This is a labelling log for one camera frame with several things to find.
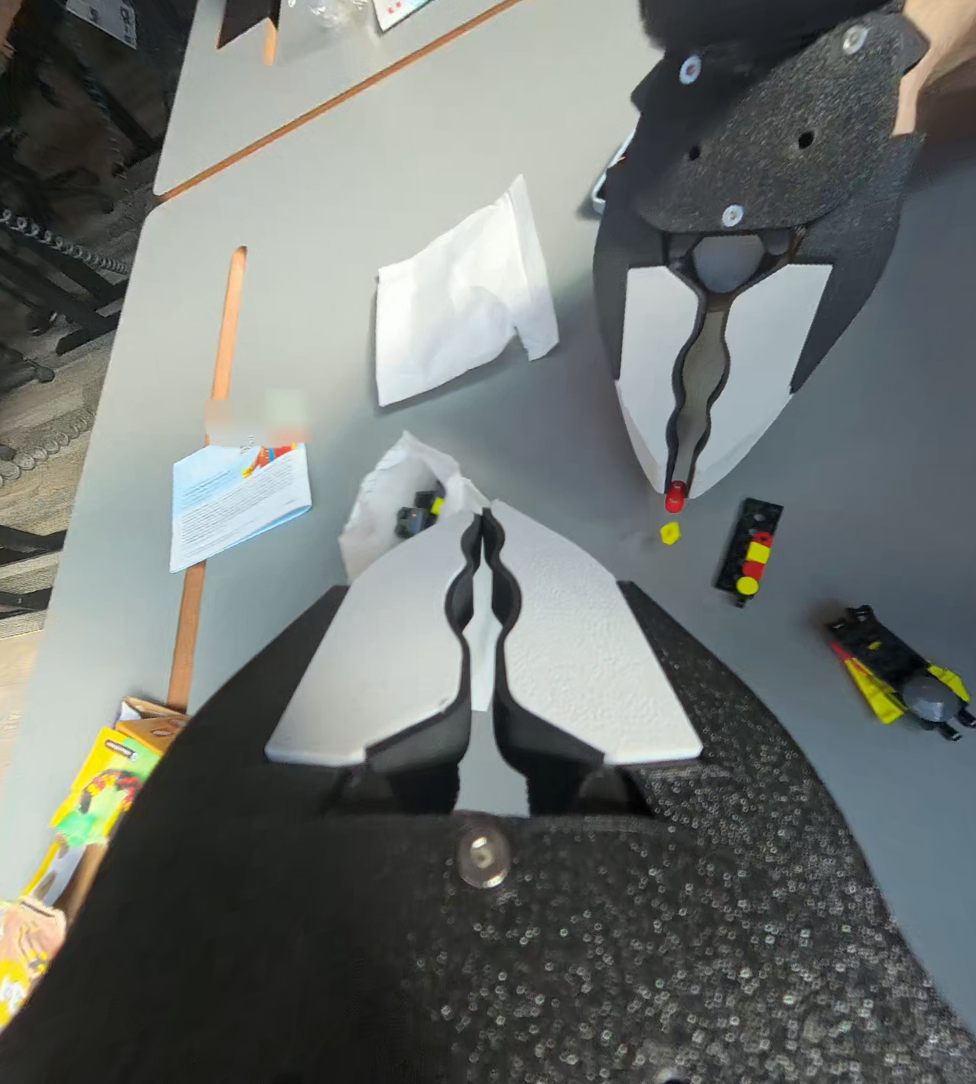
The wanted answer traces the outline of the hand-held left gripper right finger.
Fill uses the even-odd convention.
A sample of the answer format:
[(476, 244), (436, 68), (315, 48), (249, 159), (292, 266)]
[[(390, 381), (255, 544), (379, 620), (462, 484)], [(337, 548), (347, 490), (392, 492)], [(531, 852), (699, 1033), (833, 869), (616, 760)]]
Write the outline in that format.
[(495, 739), (511, 767), (695, 761), (702, 741), (622, 585), (585, 549), (489, 505)]

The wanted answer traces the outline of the torn printed white paper bag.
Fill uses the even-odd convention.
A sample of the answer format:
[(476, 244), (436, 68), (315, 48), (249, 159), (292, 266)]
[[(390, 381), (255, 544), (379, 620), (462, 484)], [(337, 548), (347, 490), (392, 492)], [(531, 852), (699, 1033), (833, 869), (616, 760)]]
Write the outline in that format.
[[(411, 506), (416, 493), (428, 490), (433, 483), (444, 487), (444, 518), (463, 509), (480, 512), (489, 504), (452, 455), (404, 431), (363, 478), (338, 539), (349, 581), (399, 544), (399, 509)], [(471, 708), (474, 712), (487, 712), (495, 689), (495, 643), (501, 625), (490, 615), (491, 571), (485, 558), (472, 583), (474, 612), (464, 631), (470, 650)]]

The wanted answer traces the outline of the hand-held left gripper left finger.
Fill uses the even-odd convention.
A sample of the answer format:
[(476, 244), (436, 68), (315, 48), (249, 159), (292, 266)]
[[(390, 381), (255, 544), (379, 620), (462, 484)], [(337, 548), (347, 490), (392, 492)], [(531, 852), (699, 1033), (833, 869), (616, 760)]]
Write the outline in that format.
[(480, 547), (481, 514), (465, 509), (358, 576), (265, 746), (270, 761), (387, 776), (459, 764)]

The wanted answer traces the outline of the colourful cardboard lego box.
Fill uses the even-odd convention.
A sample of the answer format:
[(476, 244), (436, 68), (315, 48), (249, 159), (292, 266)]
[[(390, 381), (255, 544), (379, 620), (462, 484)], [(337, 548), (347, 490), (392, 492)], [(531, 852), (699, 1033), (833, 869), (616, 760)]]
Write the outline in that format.
[(191, 717), (127, 697), (98, 732), (50, 820), (50, 846), (20, 895), (0, 896), (0, 1025), (33, 993), (76, 922), (107, 848)]

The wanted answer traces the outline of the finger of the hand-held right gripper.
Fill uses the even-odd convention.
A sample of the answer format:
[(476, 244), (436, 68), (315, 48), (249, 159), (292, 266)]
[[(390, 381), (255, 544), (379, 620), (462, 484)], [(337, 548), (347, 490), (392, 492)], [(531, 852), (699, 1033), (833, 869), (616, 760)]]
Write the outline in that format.
[(793, 398), (831, 264), (783, 264), (710, 313), (683, 375), (682, 479), (699, 496), (737, 468)]
[(616, 398), (635, 459), (656, 492), (673, 480), (683, 366), (694, 344), (699, 294), (666, 264), (631, 268), (625, 292)]

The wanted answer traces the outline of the large plain white paper bag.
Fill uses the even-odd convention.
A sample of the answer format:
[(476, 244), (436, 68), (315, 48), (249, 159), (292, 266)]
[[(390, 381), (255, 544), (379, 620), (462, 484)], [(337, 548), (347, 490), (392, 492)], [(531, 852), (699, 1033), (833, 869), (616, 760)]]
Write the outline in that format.
[(526, 179), (378, 269), (375, 385), (389, 408), (488, 364), (516, 339), (530, 360), (561, 339)]

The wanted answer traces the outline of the white blue instruction leaflet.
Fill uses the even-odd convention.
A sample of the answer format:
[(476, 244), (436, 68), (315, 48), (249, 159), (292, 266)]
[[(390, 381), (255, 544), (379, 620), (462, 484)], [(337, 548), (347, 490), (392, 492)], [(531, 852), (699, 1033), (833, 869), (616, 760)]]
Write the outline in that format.
[(200, 449), (171, 470), (169, 571), (208, 562), (311, 508), (304, 443)]

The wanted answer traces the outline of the person's right forearm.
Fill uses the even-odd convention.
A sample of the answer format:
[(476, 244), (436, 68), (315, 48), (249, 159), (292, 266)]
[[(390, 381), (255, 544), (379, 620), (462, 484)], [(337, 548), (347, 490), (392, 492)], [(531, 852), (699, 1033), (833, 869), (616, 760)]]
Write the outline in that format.
[(928, 105), (976, 92), (976, 1), (906, 1), (903, 14), (927, 50), (901, 78), (894, 137), (917, 130)]

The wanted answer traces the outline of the long black studded lego strip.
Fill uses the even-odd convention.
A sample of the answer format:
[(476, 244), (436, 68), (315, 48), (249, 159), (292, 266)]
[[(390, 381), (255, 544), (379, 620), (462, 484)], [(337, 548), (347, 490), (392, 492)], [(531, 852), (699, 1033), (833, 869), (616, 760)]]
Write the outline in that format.
[(714, 588), (739, 608), (746, 608), (762, 588), (784, 507), (753, 496), (741, 503)]

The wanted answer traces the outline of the black red yellow lego build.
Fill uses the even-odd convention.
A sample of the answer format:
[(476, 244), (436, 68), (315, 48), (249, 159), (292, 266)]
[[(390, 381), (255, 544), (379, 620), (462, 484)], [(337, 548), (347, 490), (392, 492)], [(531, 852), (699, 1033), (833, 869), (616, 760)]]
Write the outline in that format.
[(962, 678), (909, 646), (872, 607), (848, 607), (825, 630), (831, 650), (881, 723), (913, 724), (948, 741), (976, 730)]

